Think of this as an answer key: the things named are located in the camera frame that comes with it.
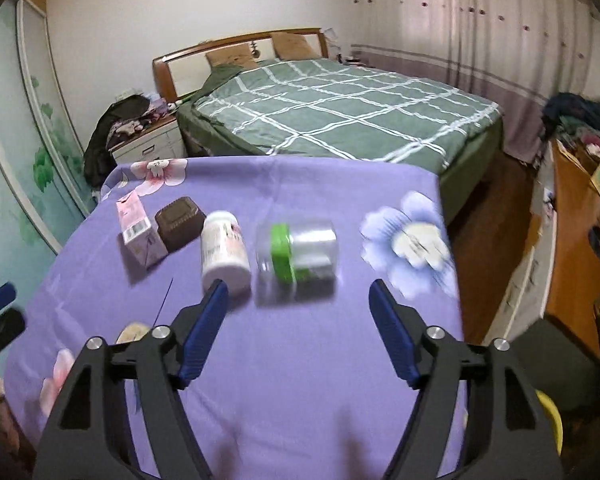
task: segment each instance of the bed frame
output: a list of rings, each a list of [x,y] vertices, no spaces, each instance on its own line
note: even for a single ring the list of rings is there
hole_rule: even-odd
[[[180,97],[198,90],[211,74],[211,66],[205,56],[211,50],[247,43],[256,60],[275,58],[271,41],[272,32],[302,34],[316,52],[320,52],[323,57],[328,57],[327,42],[319,28],[268,30],[207,41],[154,59],[154,78],[158,92],[167,102],[173,103]]]

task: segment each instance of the wooden floor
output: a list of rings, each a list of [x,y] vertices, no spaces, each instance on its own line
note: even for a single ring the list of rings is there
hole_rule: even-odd
[[[467,204],[448,228],[467,342],[480,344],[522,259],[535,171],[496,153]]]

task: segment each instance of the pink curtain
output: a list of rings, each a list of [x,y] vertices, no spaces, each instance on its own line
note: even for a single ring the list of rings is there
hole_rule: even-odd
[[[499,103],[504,150],[531,162],[541,109],[582,92],[592,51],[589,0],[354,0],[352,53]]]

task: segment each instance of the metal screw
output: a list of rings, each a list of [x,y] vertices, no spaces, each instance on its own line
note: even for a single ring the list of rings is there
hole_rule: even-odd
[[[445,331],[439,326],[430,326],[427,328],[427,335],[432,339],[442,339],[445,336]]]
[[[496,347],[496,350],[500,350],[501,352],[506,352],[511,348],[509,341],[503,339],[501,337],[493,340],[493,345]]]
[[[102,346],[102,343],[104,343],[104,341],[101,337],[92,337],[87,341],[87,348],[89,350],[97,350]]]
[[[157,326],[153,330],[151,330],[151,335],[156,339],[164,339],[169,336],[171,333],[171,329],[168,326]]]

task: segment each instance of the beige pillow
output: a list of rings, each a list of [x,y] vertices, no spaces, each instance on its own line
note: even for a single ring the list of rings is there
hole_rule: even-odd
[[[206,53],[206,60],[211,66],[221,64],[231,64],[243,66],[247,70],[257,68],[258,64],[253,59],[253,54],[247,43],[240,45],[226,46]]]
[[[282,61],[300,61],[303,59],[319,59],[302,34],[288,32],[272,32],[271,40],[276,54]]]

